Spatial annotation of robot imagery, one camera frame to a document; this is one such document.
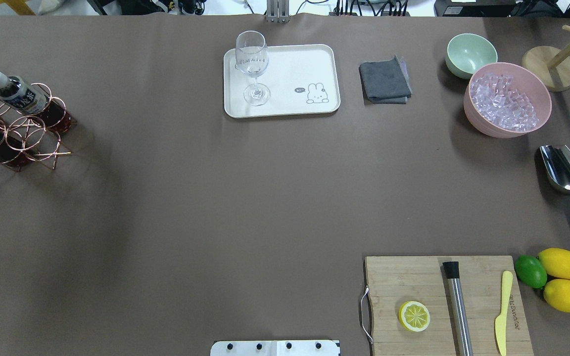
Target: glass base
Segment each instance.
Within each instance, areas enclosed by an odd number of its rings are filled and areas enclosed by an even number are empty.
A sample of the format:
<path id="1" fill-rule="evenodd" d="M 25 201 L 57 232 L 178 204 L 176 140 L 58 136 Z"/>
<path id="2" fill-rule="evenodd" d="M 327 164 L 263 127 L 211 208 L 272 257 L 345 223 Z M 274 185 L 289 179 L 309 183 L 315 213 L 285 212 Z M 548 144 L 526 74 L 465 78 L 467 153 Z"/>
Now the glass base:
<path id="1" fill-rule="evenodd" d="M 270 99 L 270 90 L 263 84 L 250 84 L 243 92 L 243 97 L 252 106 L 260 106 Z"/>

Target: white floor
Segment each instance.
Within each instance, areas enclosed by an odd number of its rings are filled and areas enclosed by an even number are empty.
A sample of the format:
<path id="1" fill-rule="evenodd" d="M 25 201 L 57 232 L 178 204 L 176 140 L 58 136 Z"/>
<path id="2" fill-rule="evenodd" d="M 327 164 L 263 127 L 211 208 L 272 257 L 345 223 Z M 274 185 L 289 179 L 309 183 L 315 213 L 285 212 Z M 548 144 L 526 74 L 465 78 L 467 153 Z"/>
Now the white floor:
<path id="1" fill-rule="evenodd" d="M 42 0 L 29 0 L 27 4 L 34 12 L 38 12 Z M 408 12 L 410 16 L 434 16 L 434 0 L 407 0 Z M 255 13 L 262 14 L 266 9 L 266 0 L 247 0 Z M 289 0 L 289 11 L 295 14 L 298 7 L 304 0 Z M 328 15 L 333 10 L 337 0 L 329 0 L 323 4 L 306 3 L 301 7 L 301 13 L 314 13 Z M 570 0 L 558 0 L 561 9 L 566 9 L 570 4 Z M 382 3 L 374 4 L 376 11 L 381 7 Z M 108 14 L 120 14 L 120 7 L 114 1 L 104 7 Z M 247 14 L 250 13 L 249 7 L 244 4 L 243 0 L 207 0 L 204 3 L 204 14 Z M 362 6 L 362 13 L 365 16 L 373 16 L 373 12 L 369 6 Z M 5 4 L 0 5 L 0 14 L 14 14 L 14 12 Z M 87 0 L 66 0 L 59 9 L 49 13 L 50 15 L 97 15 L 97 13 L 89 6 Z"/>

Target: metal scoop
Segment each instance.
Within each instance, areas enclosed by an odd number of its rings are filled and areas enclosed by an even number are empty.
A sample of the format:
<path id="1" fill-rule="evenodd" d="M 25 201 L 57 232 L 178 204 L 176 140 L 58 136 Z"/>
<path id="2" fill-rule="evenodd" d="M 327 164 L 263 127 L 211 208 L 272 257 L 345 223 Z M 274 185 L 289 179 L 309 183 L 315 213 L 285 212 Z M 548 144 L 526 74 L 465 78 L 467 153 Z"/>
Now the metal scoop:
<path id="1" fill-rule="evenodd" d="M 570 149 L 562 146 L 540 146 L 551 185 L 562 194 L 570 195 Z"/>

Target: ice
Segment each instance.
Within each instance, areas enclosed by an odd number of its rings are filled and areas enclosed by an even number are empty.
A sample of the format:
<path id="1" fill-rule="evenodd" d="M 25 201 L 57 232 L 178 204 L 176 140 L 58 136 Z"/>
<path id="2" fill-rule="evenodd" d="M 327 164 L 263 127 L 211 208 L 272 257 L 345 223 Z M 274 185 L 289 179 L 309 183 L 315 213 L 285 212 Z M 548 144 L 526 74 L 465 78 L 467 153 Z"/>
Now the ice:
<path id="1" fill-rule="evenodd" d="M 529 97 L 512 88 L 513 82 L 512 75 L 484 74 L 470 83 L 470 99 L 489 122 L 524 133 L 538 125 L 538 115 Z"/>

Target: yellow lemon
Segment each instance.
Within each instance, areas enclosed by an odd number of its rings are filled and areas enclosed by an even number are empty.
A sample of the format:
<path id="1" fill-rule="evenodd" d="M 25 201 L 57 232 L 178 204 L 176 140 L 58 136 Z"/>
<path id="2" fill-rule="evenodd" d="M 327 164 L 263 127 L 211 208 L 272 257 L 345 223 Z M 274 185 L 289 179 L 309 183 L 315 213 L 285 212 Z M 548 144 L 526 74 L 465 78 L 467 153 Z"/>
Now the yellow lemon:
<path id="1" fill-rule="evenodd" d="M 554 279 L 545 285 L 545 300 L 561 312 L 570 313 L 570 280 Z"/>
<path id="2" fill-rule="evenodd" d="M 570 279 L 570 251 L 562 248 L 547 248 L 538 253 L 540 263 L 548 275 Z"/>
<path id="3" fill-rule="evenodd" d="M 402 304 L 398 317 L 403 327 L 410 331 L 423 331 L 430 325 L 428 308 L 414 300 Z"/>

